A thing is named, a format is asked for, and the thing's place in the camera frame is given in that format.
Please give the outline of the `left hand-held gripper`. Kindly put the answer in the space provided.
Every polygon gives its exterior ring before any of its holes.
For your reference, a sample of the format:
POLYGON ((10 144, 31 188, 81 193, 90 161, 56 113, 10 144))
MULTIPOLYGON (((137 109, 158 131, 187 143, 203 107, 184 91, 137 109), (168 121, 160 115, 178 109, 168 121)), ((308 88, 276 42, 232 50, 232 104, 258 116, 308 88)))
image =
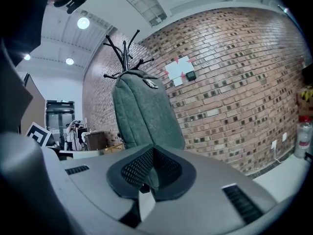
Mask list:
POLYGON ((41 147, 47 146, 51 134, 52 133, 50 131, 46 130, 35 122, 32 122, 26 132, 26 136, 32 138, 41 147))

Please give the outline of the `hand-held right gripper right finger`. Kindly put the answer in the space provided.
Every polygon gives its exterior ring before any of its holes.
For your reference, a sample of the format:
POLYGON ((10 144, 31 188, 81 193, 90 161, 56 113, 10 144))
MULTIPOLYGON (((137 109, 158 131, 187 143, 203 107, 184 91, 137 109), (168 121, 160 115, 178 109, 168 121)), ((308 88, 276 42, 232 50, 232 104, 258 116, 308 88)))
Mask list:
POLYGON ((229 164, 179 149, 174 155, 196 170, 191 188, 180 198, 157 202, 137 226, 148 235, 261 235, 289 207, 229 164))

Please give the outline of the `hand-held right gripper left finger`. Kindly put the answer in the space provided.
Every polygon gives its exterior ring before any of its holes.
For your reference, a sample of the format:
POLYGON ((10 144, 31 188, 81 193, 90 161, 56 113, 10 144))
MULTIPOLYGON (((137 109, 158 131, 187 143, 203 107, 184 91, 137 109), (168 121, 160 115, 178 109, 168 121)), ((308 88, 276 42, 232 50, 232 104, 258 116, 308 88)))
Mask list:
POLYGON ((131 155, 151 150, 142 145, 127 151, 85 159, 60 161, 54 151, 43 149, 49 182, 72 229, 152 229, 152 214, 141 220, 139 199, 119 196, 110 186, 112 174, 121 179, 121 168, 111 166, 131 155))

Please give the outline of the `dark green backpack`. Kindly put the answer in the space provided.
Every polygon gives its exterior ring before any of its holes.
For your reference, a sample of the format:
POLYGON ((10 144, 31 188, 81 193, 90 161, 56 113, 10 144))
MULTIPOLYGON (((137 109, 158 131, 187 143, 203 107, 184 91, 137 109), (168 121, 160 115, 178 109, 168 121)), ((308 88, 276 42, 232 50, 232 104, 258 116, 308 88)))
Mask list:
POLYGON ((140 189, 147 184, 161 191, 185 191, 192 183, 188 163, 170 154, 168 146, 183 150, 185 141, 162 82, 141 71, 121 73, 112 92, 116 122, 126 149, 149 145, 121 164, 123 179, 140 189))

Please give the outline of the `black glass door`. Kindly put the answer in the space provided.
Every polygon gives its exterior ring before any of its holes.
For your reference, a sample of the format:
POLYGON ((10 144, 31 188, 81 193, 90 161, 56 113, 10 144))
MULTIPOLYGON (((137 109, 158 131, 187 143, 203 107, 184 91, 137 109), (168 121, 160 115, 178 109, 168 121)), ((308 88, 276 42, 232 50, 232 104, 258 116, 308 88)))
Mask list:
POLYGON ((74 102, 66 100, 47 100, 45 110, 45 127, 59 140, 65 132, 66 125, 75 117, 74 102))

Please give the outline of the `brown partition board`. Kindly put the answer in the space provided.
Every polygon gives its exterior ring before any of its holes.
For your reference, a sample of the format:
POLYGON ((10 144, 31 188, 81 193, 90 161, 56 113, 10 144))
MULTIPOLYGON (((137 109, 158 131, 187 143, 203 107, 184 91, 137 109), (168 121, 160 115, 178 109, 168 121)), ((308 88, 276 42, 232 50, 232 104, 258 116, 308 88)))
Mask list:
POLYGON ((46 100, 35 85, 30 74, 26 72, 19 72, 19 75, 24 82, 25 88, 32 95, 32 99, 22 117, 20 124, 20 133, 22 135, 26 135, 33 122, 42 128, 45 128, 46 100))

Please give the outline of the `dark brown cabinet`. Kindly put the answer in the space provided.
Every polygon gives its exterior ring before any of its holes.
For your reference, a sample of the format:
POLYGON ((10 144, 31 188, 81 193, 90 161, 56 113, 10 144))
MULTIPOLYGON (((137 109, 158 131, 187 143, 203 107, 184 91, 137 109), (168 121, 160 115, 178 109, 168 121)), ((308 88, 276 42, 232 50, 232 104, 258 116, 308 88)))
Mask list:
POLYGON ((89 151, 103 150, 107 147, 106 137, 103 131, 88 132, 85 135, 85 139, 89 151))

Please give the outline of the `clear bag of plastic bottles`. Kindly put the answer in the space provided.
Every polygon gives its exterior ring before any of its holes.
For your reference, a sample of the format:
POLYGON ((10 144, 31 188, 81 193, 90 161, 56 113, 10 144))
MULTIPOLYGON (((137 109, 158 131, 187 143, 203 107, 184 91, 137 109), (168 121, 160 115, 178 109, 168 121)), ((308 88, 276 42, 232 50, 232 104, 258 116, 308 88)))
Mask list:
POLYGON ((309 120, 298 123, 297 125, 297 138, 294 155, 299 159, 305 158, 306 153, 309 151, 311 139, 313 134, 313 125, 309 120))

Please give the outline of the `black coat rack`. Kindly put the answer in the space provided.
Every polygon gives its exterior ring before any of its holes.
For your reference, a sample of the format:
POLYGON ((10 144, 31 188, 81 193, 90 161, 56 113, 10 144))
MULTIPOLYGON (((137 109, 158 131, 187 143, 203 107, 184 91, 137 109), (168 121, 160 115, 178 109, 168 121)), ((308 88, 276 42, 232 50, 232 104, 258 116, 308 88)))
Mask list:
POLYGON ((108 34, 106 35, 106 39, 108 40, 108 43, 103 42, 103 45, 109 46, 114 50, 118 60, 121 63, 122 72, 126 72, 129 70, 138 70, 138 68, 141 65, 146 64, 146 63, 150 63, 150 62, 155 60, 154 58, 151 58, 149 60, 139 59, 139 62, 137 63, 136 66, 134 66, 132 68, 130 67, 130 60, 133 60, 133 57, 130 55, 129 50, 130 50, 131 44, 133 43, 135 37, 139 34, 139 32, 140 32, 140 30, 138 29, 136 31, 136 33, 133 35, 133 37, 131 38, 131 40, 129 41, 128 45, 127 45, 126 41, 123 41, 123 43, 122 43, 123 50, 121 50, 120 48, 118 48, 114 45, 114 43, 112 42, 112 40, 108 34))

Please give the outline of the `white taped paper sheets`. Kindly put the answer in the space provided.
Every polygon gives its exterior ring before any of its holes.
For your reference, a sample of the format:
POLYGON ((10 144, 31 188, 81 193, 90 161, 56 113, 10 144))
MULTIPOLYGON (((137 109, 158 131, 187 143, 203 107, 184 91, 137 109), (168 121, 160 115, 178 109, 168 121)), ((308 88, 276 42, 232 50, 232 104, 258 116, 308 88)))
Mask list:
POLYGON ((165 73, 175 87, 182 85, 183 81, 187 79, 185 76, 186 73, 194 71, 194 66, 192 65, 194 61, 189 59, 188 56, 184 56, 182 58, 175 58, 173 62, 165 66, 165 73))

